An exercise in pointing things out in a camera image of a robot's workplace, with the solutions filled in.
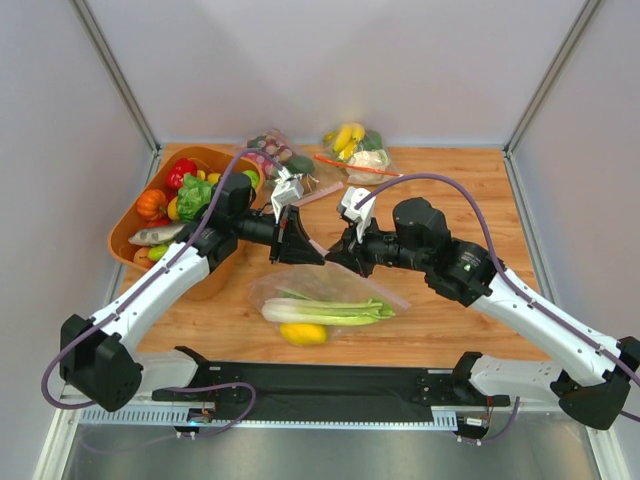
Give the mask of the clear zip bag pink slider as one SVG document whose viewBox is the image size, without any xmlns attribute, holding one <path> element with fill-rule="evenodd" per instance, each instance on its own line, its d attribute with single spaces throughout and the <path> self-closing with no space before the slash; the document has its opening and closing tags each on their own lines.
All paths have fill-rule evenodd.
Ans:
<svg viewBox="0 0 640 480">
<path fill-rule="evenodd" d="M 410 308 L 410 303 L 402 297 L 332 262 L 327 262 L 322 266 L 294 265 L 279 273 L 263 276 L 250 285 L 248 298 L 261 317 L 273 325 L 280 336 L 279 326 L 281 323 L 267 321 L 261 314 L 264 303 L 272 298 L 298 298 L 340 303 L 363 303 L 369 299 L 377 299 L 387 303 L 394 310 L 394 317 Z M 324 326 L 328 333 L 328 340 L 323 344 L 330 342 L 337 336 L 350 334 L 371 325 Z"/>
</svg>

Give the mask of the fake green celery stalk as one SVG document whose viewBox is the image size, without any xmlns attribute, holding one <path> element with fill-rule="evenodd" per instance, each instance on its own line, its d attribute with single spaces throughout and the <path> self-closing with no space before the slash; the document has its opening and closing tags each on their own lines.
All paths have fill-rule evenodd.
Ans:
<svg viewBox="0 0 640 480">
<path fill-rule="evenodd" d="M 394 310 L 387 303 L 377 299 L 369 299 L 363 303 L 340 303 L 272 298 L 264 303 L 261 314 L 273 323 L 334 327 L 366 326 L 395 316 Z"/>
</svg>

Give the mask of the fake yellow lemon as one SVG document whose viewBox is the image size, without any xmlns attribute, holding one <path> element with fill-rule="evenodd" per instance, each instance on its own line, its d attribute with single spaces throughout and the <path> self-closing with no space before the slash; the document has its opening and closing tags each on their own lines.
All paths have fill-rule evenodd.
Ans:
<svg viewBox="0 0 640 480">
<path fill-rule="evenodd" d="M 282 323 L 279 331 L 287 342 L 298 346 L 319 345 L 328 340 L 326 328 L 317 324 Z"/>
</svg>

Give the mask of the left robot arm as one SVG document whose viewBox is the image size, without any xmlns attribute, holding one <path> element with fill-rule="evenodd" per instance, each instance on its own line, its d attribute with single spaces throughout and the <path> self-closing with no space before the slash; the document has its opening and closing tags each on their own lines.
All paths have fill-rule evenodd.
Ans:
<svg viewBox="0 0 640 480">
<path fill-rule="evenodd" d="M 61 329 L 60 376 L 108 412 L 141 390 L 188 386 L 198 369 L 173 350 L 143 359 L 136 349 L 147 331 L 185 292 L 212 275 L 240 242 L 269 247 L 272 263 L 321 265 L 296 205 L 298 178 L 284 173 L 271 195 L 272 213 L 251 208 L 255 191 L 241 173 L 222 176 L 211 202 L 187 223 L 163 257 L 124 294 L 90 318 L 71 316 Z"/>
</svg>

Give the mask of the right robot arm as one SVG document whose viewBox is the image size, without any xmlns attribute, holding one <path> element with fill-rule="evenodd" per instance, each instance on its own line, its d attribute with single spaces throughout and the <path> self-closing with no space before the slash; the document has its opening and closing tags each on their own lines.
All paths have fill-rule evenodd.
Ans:
<svg viewBox="0 0 640 480">
<path fill-rule="evenodd" d="M 637 340 L 580 323 L 514 271 L 493 264 L 484 247 L 452 237 L 444 214 L 423 198 L 397 204 L 393 230 L 381 230 L 368 194 L 351 187 L 343 195 L 337 210 L 348 226 L 327 260 L 364 277 L 378 265 L 422 272 L 436 294 L 501 321 L 549 357 L 534 362 L 467 352 L 452 373 L 459 387 L 556 404 L 597 430 L 612 426 L 631 390 L 626 372 L 639 366 Z"/>
</svg>

